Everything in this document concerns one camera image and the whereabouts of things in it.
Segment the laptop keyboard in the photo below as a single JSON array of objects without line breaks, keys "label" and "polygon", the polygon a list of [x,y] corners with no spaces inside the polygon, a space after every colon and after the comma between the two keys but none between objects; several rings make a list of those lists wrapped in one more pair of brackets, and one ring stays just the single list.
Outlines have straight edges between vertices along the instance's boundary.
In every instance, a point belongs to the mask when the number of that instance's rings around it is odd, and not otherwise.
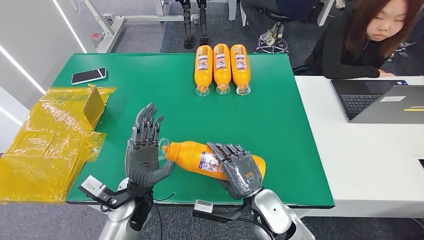
[{"label": "laptop keyboard", "polygon": [[347,113],[358,115],[369,105],[374,103],[381,95],[340,95],[346,106]]}]

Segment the orange bottle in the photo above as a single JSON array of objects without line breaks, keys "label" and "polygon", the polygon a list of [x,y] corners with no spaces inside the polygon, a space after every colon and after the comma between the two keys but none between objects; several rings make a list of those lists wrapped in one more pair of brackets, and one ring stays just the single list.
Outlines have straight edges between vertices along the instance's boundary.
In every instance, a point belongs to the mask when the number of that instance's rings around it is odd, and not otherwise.
[{"label": "orange bottle", "polygon": [[232,79],[237,85],[235,92],[238,95],[247,95],[251,92],[251,87],[249,86],[251,69],[246,48],[241,44],[236,44],[232,46],[230,54]]},{"label": "orange bottle", "polygon": [[209,94],[209,85],[212,83],[214,54],[208,45],[199,46],[196,51],[194,67],[194,82],[197,85],[196,94],[206,97]]},{"label": "orange bottle", "polygon": [[[162,150],[167,160],[175,162],[186,171],[227,180],[214,151],[206,144],[195,141],[171,142],[169,145],[162,146]],[[252,157],[263,178],[267,167],[264,159],[256,155]]]},{"label": "orange bottle", "polygon": [[216,83],[216,92],[226,95],[230,92],[231,65],[230,49],[220,43],[213,48],[213,78]]}]

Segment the yellow plastic wrap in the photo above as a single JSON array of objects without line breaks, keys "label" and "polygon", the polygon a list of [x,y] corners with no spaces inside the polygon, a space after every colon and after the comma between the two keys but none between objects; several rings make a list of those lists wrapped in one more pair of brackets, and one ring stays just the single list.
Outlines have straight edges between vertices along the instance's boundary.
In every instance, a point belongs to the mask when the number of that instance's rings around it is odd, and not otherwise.
[{"label": "yellow plastic wrap", "polygon": [[0,157],[0,202],[64,202],[106,133],[93,131],[114,87],[51,88]]}]

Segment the green tabletop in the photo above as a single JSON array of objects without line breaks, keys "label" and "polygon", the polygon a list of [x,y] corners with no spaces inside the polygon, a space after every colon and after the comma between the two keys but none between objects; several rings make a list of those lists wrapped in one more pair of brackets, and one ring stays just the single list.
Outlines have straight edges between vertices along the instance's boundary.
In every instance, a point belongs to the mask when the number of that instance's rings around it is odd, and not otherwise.
[{"label": "green tabletop", "polygon": [[[74,54],[52,87],[71,87],[74,73],[106,67],[107,78],[92,82],[117,87],[96,131],[107,133],[96,162],[87,162],[70,190],[68,203],[91,199],[78,186],[93,175],[115,190],[125,176],[124,153],[136,114],[154,102],[164,115],[160,137],[172,142],[241,144],[266,161],[263,185],[285,204],[332,207],[333,197],[286,54],[251,54],[251,93],[239,96],[231,84],[225,96],[195,93],[194,54]],[[178,166],[154,187],[163,203],[240,204],[213,179]]]}]

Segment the person's leg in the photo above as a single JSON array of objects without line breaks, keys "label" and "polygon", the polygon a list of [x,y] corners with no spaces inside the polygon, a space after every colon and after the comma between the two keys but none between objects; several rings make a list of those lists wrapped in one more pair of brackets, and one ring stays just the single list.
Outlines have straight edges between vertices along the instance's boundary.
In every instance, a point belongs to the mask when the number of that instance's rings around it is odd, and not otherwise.
[{"label": "person's leg", "polygon": [[261,9],[268,9],[273,12],[279,12],[277,0],[240,0],[241,7],[246,14],[249,26],[252,27],[256,36],[266,34],[268,32],[264,17],[261,15]]}]

